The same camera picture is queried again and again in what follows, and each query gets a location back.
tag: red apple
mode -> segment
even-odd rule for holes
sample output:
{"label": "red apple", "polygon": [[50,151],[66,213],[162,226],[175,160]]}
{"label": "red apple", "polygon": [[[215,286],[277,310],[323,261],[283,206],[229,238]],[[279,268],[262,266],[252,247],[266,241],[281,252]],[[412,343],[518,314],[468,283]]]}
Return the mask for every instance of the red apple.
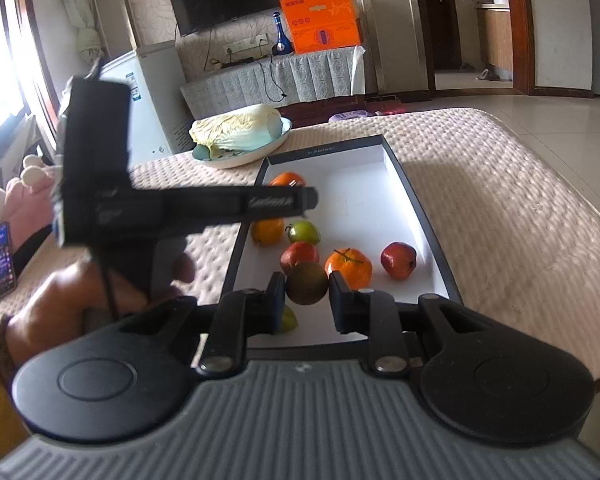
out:
{"label": "red apple", "polygon": [[318,249],[309,242],[294,242],[286,248],[280,256],[280,267],[282,272],[289,274],[291,268],[299,262],[319,262]]}
{"label": "red apple", "polygon": [[416,268],[416,249],[409,244],[393,242],[380,254],[380,263],[394,280],[406,280]]}

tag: tied curtain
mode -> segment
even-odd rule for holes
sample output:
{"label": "tied curtain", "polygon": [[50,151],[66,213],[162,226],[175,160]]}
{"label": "tied curtain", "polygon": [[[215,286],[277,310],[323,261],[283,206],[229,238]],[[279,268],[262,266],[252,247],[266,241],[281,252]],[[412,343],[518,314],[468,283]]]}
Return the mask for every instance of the tied curtain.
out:
{"label": "tied curtain", "polygon": [[95,29],[92,0],[62,0],[71,24],[78,29],[75,40],[80,57],[92,65],[103,55],[100,35]]}

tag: gray ridged surface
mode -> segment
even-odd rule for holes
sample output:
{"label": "gray ridged surface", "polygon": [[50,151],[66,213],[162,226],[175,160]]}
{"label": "gray ridged surface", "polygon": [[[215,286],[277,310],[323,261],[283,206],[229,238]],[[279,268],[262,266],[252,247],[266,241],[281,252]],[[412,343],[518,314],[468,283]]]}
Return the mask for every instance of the gray ridged surface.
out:
{"label": "gray ridged surface", "polygon": [[251,362],[200,386],[147,436],[110,447],[36,437],[0,471],[13,480],[575,480],[600,478],[600,460],[574,440],[532,450],[471,442],[432,420],[406,384],[357,362]]}

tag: freezer sticker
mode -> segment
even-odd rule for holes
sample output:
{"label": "freezer sticker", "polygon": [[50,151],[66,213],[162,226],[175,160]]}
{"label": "freezer sticker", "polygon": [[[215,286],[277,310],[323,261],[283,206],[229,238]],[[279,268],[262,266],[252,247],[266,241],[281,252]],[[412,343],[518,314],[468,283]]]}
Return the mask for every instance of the freezer sticker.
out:
{"label": "freezer sticker", "polygon": [[136,81],[136,76],[133,72],[130,72],[126,75],[126,82],[129,84],[131,88],[131,98],[134,101],[140,100],[140,91],[138,89],[138,82]]}

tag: smartphone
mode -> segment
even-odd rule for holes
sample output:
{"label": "smartphone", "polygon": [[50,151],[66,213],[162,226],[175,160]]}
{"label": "smartphone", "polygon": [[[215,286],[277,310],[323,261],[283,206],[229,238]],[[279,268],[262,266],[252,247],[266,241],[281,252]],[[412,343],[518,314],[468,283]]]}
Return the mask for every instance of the smartphone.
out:
{"label": "smartphone", "polygon": [[9,223],[2,222],[0,224],[0,298],[9,294],[16,286],[16,273],[13,270],[11,257]]}

